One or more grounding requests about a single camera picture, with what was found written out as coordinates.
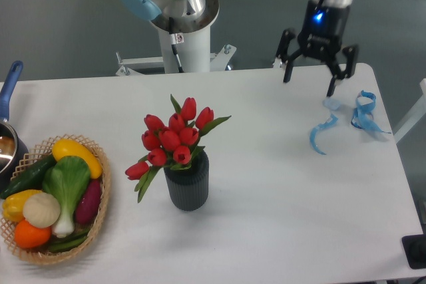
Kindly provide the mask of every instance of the blue light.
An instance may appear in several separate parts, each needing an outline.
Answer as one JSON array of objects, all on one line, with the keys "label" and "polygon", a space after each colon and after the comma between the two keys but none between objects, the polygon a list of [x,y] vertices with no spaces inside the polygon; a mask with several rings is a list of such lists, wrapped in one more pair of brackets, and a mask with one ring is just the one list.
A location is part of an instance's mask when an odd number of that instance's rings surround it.
[{"label": "blue light", "polygon": [[321,11],[319,13],[317,13],[316,15],[314,15],[314,20],[317,23],[321,23],[322,19],[324,17],[324,13],[322,13]]}]

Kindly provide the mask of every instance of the white table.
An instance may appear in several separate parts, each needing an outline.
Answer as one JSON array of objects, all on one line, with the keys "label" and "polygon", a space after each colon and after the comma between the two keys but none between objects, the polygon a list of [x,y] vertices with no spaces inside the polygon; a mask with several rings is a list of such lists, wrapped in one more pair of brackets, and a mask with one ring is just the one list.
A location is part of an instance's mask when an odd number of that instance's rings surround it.
[{"label": "white table", "polygon": [[[350,126],[360,90],[377,95],[375,121],[390,125],[373,70],[335,90],[335,128],[321,104],[325,67],[20,82],[11,124],[33,146],[50,136],[97,141],[112,167],[112,197],[98,240],[72,262],[36,267],[0,244],[0,283],[346,283],[417,277],[401,238],[421,226],[393,136]],[[232,118],[202,139],[210,195],[192,213],[170,201],[162,171],[140,204],[124,171],[145,155],[143,118],[172,114],[170,93]]]}]

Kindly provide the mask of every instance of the blue plastic strip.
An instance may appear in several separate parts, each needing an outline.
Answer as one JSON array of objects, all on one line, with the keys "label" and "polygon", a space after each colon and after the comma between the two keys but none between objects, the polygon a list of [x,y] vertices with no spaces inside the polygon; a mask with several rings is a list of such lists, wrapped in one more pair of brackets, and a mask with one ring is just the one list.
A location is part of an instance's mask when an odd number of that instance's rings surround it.
[{"label": "blue plastic strip", "polygon": [[334,98],[327,97],[322,102],[323,106],[325,106],[327,109],[330,109],[332,111],[337,111],[340,108],[340,101],[336,100]]},{"label": "blue plastic strip", "polygon": [[[361,105],[361,103],[359,102],[359,98],[361,98],[362,96],[368,99],[371,99],[371,102]],[[375,94],[362,90],[358,94],[358,97],[356,98],[357,107],[353,110],[351,124],[352,126],[358,129],[390,134],[391,132],[386,132],[380,129],[380,127],[376,125],[376,123],[373,120],[372,112],[375,108],[375,100],[376,100]]]},{"label": "blue plastic strip", "polygon": [[322,152],[320,148],[318,148],[318,145],[315,142],[315,137],[319,131],[325,130],[327,128],[331,128],[332,126],[335,126],[337,123],[337,120],[339,120],[338,117],[336,117],[334,114],[331,114],[328,120],[324,123],[318,124],[315,128],[311,130],[311,134],[309,137],[309,140],[311,142],[312,148],[319,154],[322,154],[323,156],[326,155],[326,153]]}]

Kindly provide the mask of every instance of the woven basket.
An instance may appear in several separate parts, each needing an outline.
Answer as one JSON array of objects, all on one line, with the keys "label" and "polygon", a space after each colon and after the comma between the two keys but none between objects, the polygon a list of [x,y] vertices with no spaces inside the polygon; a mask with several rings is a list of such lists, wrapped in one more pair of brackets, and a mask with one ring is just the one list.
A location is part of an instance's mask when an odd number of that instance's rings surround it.
[{"label": "woven basket", "polygon": [[[16,170],[13,173],[12,179],[15,178],[20,172],[25,170],[27,166],[30,166],[38,159],[49,155],[51,153],[53,144],[61,138],[71,139],[81,143],[83,146],[88,148],[101,162],[103,168],[103,174],[100,178],[102,190],[101,204],[99,206],[98,214],[91,225],[91,229],[87,235],[87,239],[78,247],[62,253],[50,253],[44,247],[39,247],[37,249],[31,250],[19,248],[13,240],[15,235],[16,223],[1,218],[1,236],[5,239],[5,243],[7,244],[8,249],[12,252],[13,255],[19,257],[19,259],[22,259],[23,261],[28,261],[29,263],[35,265],[52,265],[60,263],[78,255],[80,252],[85,250],[93,241],[93,239],[97,236],[105,218],[105,214],[107,212],[111,188],[110,167],[108,158],[105,155],[103,149],[96,142],[89,140],[84,136],[74,136],[66,134],[64,136],[57,136],[56,138],[49,138],[48,140],[44,140],[41,144],[37,144],[35,148],[30,150],[28,154],[25,154],[23,160],[19,162],[19,165],[16,167]],[[82,225],[79,225],[77,223],[75,224],[76,231],[83,228],[87,228],[87,225],[84,225],[83,227]]]}]

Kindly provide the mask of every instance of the yellow squash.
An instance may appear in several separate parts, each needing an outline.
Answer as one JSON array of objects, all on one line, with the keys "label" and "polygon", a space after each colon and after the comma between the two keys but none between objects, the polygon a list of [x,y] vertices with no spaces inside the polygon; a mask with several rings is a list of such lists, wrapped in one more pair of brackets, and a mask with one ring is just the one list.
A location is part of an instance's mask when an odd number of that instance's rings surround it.
[{"label": "yellow squash", "polygon": [[53,144],[52,154],[58,162],[65,156],[78,156],[82,158],[91,171],[91,178],[97,179],[102,175],[102,166],[96,156],[82,144],[71,139],[60,139]]}]

